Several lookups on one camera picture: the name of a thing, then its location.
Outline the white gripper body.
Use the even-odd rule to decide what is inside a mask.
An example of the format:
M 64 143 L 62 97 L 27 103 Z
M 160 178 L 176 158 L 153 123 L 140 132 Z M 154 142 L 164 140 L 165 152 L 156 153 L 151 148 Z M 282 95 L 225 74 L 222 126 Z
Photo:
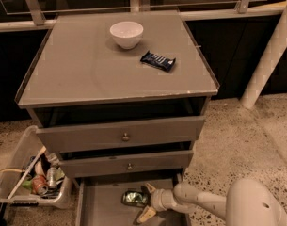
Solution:
M 177 203 L 171 189 L 156 189 L 151 194 L 151 206 L 157 211 L 167 211 L 174 209 Z

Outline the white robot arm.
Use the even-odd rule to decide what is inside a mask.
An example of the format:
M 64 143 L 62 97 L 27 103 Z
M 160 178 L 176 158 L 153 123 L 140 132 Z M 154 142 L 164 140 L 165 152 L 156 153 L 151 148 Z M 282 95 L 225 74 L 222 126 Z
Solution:
M 151 194 L 150 204 L 138 216 L 138 223 L 167 210 L 190 214 L 197 205 L 224 220 L 226 226 L 287 226 L 284 208 L 263 184 L 253 179 L 235 181 L 226 197 L 198 190 L 188 183 L 178 183 L 173 189 L 146 183 L 146 188 Z

